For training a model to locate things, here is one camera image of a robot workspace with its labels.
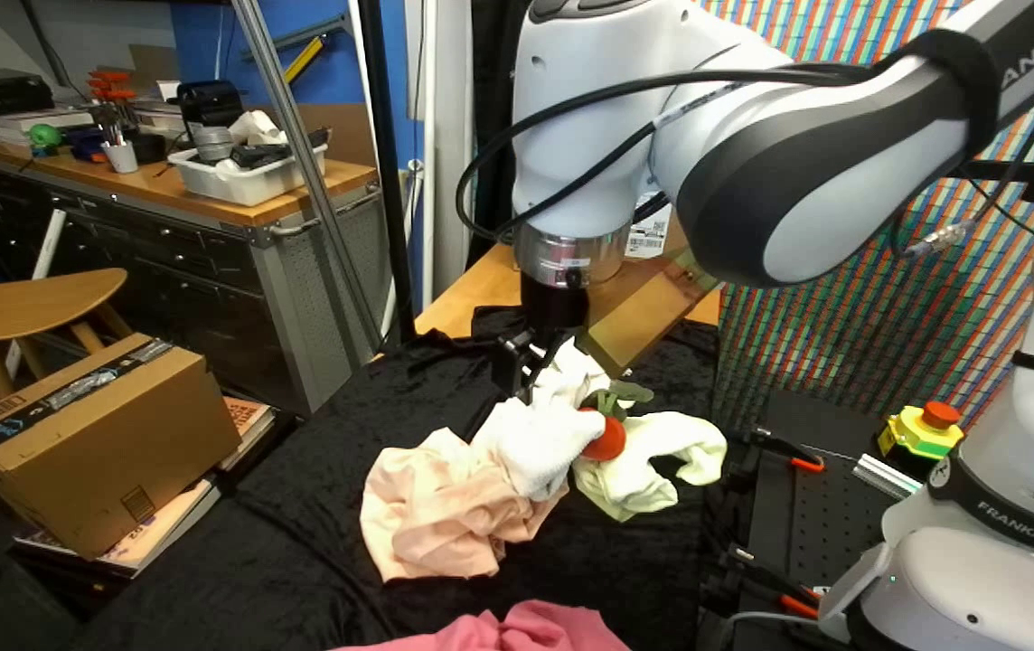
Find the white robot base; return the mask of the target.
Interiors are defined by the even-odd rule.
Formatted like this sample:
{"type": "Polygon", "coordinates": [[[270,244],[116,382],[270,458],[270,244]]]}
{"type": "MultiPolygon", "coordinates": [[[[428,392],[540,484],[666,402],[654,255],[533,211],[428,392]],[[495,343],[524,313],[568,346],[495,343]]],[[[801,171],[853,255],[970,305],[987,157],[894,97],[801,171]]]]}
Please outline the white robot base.
{"type": "Polygon", "coordinates": [[[853,651],[1034,651],[1034,313],[1000,395],[820,599],[853,651]]]}

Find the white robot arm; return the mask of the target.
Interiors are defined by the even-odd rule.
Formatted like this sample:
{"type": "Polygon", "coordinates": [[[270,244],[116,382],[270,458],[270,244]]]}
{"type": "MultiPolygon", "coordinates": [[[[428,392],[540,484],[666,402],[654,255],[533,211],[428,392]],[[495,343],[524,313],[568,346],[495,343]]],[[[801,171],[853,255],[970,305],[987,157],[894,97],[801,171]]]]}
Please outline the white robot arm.
{"type": "Polygon", "coordinates": [[[1034,105],[1034,0],[970,0],[871,65],[807,65],[694,0],[533,0],[512,53],[521,309],[586,320],[663,197],[719,281],[799,287],[1034,105]]]}

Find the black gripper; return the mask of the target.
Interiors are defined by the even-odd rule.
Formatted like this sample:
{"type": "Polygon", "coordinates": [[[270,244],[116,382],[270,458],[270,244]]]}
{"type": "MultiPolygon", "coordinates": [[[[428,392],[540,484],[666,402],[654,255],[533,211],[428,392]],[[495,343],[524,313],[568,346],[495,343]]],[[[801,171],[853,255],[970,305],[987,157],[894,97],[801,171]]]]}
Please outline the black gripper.
{"type": "Polygon", "coordinates": [[[586,316],[589,293],[583,287],[521,278],[518,316],[495,335],[491,380],[511,395],[524,395],[586,316]]]}

